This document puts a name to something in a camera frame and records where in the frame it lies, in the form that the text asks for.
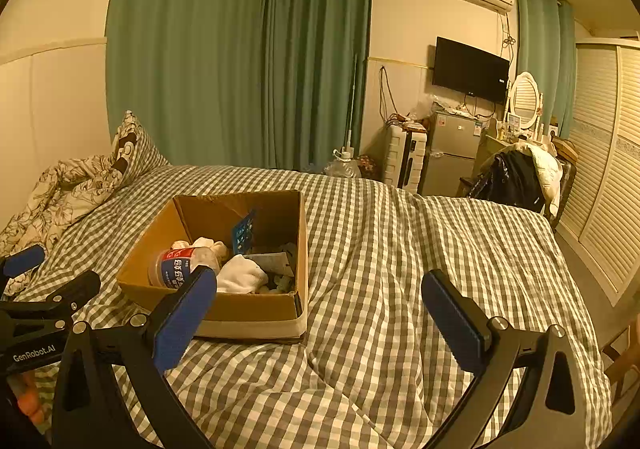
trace green curtain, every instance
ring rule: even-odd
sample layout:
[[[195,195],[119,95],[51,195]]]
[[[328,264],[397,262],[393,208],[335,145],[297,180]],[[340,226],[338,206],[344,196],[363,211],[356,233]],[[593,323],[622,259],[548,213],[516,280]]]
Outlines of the green curtain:
[[[351,143],[360,141],[370,0],[267,0],[263,108],[268,164],[324,166],[344,143],[353,58]]]
[[[175,164],[308,169],[354,140],[370,0],[110,0],[111,129],[137,114]]]
[[[110,0],[111,130],[131,109],[176,164],[258,165],[263,0]]]
[[[574,9],[565,0],[518,0],[518,73],[529,72],[544,95],[542,123],[558,119],[567,138],[575,95]]]

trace television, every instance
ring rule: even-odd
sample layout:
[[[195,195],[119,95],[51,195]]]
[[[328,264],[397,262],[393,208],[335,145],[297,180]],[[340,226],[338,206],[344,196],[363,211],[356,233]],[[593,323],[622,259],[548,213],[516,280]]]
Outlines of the television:
[[[438,37],[433,84],[504,104],[508,80],[507,59]]]

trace gray checkered bedsheet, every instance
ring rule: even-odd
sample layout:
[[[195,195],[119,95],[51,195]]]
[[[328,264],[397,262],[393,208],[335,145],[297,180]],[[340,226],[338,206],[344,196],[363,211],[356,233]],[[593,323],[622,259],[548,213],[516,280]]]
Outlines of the gray checkered bedsheet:
[[[20,300],[42,299],[83,270],[102,291],[76,319],[119,325],[138,308],[115,273],[175,194],[297,189],[309,246],[306,341],[255,346],[192,341],[168,381],[215,447],[419,448],[460,399],[471,375],[458,368],[422,306],[432,268],[491,317],[543,331],[564,325],[586,401],[586,444],[610,430],[609,385],[584,302],[548,223],[489,202],[421,198],[370,180],[278,170],[169,166],[144,143],[129,186],[71,227]],[[57,368],[37,372],[50,413]],[[122,368],[132,417],[158,441]],[[508,385],[484,436],[497,434],[514,398]]]

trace wall molding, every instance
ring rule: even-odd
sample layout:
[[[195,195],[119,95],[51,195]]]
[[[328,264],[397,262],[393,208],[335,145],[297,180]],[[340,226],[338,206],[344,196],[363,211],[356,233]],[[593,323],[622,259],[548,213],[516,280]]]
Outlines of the wall molding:
[[[78,39],[67,39],[65,41],[54,41],[37,46],[30,46],[27,48],[21,48],[15,52],[11,52],[0,56],[0,64],[10,63],[22,59],[23,57],[29,57],[43,52],[49,52],[51,50],[59,50],[60,48],[73,48],[76,46],[87,46],[92,44],[107,44],[106,37],[83,37]]]
[[[638,41],[633,41],[631,39],[613,39],[608,37],[591,37],[588,39],[578,39],[575,44],[577,46],[581,44],[599,44],[609,46],[622,46],[626,48],[640,48],[640,42]]]
[[[425,64],[418,64],[418,63],[408,63],[407,61],[401,61],[399,59],[387,59],[384,57],[367,57],[367,61],[373,61],[374,63],[404,64],[405,66],[413,66],[415,68],[421,68],[423,70],[433,70],[432,66],[426,66]]]

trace silver refrigerator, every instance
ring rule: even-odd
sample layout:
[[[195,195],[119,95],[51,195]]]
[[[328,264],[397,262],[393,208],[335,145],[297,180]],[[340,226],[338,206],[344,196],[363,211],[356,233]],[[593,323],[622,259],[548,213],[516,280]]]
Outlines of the silver refrigerator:
[[[474,169],[482,124],[446,111],[436,111],[431,119],[418,193],[455,196],[460,177],[471,176]]]

